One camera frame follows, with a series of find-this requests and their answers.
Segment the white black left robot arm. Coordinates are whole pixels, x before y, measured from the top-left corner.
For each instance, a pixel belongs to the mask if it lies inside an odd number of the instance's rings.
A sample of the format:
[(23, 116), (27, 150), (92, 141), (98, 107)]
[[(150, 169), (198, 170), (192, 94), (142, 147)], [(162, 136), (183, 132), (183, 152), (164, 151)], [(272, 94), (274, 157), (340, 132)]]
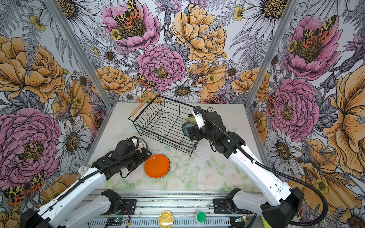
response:
[(115, 150), (97, 159), (74, 184), (39, 209), (28, 209), (21, 215), (21, 228), (79, 228), (98, 215), (116, 215), (126, 211), (121, 196), (105, 190), (95, 200), (75, 209), (93, 190), (104, 184), (122, 169), (129, 173), (138, 168), (152, 153), (139, 147), (140, 139), (132, 136), (120, 141)]

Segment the dark grey small plate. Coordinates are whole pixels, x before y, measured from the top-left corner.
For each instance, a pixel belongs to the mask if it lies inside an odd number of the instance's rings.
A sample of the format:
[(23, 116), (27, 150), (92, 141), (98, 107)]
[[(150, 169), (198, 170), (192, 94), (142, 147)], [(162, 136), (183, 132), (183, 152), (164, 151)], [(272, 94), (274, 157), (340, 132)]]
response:
[(186, 120), (185, 123), (182, 125), (182, 132), (183, 134), (190, 138), (190, 134), (189, 134), (189, 129), (191, 127), (194, 127), (196, 125), (196, 121), (195, 120)]

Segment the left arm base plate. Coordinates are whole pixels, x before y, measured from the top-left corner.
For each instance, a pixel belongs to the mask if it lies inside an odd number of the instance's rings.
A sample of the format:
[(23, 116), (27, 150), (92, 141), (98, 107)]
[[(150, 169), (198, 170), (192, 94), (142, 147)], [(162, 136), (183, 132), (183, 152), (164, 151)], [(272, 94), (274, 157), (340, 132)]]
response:
[(136, 210), (137, 200), (135, 199), (121, 199), (117, 203), (116, 215), (134, 215)]

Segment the white plate orange pattern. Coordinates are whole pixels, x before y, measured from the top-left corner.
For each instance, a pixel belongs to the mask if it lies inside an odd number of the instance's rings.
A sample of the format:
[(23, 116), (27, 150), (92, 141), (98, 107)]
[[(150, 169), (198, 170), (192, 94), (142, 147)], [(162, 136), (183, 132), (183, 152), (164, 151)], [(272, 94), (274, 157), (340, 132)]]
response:
[(148, 145), (147, 145), (147, 143), (146, 143), (145, 140), (139, 139), (139, 145), (138, 145), (138, 148), (137, 149), (141, 151), (142, 148), (145, 148), (145, 149), (148, 150)]

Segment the orange small plate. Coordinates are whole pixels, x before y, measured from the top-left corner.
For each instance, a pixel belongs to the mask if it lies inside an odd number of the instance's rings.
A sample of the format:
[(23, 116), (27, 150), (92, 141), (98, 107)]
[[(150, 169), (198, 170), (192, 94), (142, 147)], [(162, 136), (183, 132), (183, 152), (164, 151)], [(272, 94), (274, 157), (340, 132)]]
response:
[(146, 175), (153, 179), (164, 177), (170, 170), (169, 159), (162, 154), (152, 155), (144, 164)]

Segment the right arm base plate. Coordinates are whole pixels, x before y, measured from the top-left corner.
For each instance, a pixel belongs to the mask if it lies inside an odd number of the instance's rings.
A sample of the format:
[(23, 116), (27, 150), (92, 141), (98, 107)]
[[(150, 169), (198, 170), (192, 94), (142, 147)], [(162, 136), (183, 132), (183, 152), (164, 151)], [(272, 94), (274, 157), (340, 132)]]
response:
[(213, 199), (215, 214), (236, 214), (238, 209), (230, 199)]

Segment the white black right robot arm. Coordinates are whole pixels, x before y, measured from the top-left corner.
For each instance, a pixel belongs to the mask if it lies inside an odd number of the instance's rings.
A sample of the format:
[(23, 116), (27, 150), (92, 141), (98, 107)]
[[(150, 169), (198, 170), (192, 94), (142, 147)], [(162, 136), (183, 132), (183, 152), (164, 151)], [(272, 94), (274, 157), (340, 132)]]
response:
[(259, 188), (262, 197), (235, 188), (226, 196), (226, 205), (232, 213), (250, 211), (262, 216), (273, 228), (285, 228), (301, 208), (303, 192), (292, 189), (274, 173), (261, 167), (246, 142), (235, 132), (226, 131), (222, 118), (216, 111), (208, 112), (200, 107), (192, 110), (196, 125), (188, 128), (192, 140), (206, 139), (215, 152), (241, 168)]

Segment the black wire dish rack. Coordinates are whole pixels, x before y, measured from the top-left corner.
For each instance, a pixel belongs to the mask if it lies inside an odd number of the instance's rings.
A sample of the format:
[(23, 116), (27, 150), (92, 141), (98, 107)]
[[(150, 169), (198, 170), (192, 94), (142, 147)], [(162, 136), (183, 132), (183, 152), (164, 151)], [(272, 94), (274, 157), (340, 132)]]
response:
[(183, 133), (183, 125), (192, 116), (194, 107), (194, 104), (150, 93), (128, 119), (140, 136), (152, 138), (192, 156), (198, 142), (191, 141)]

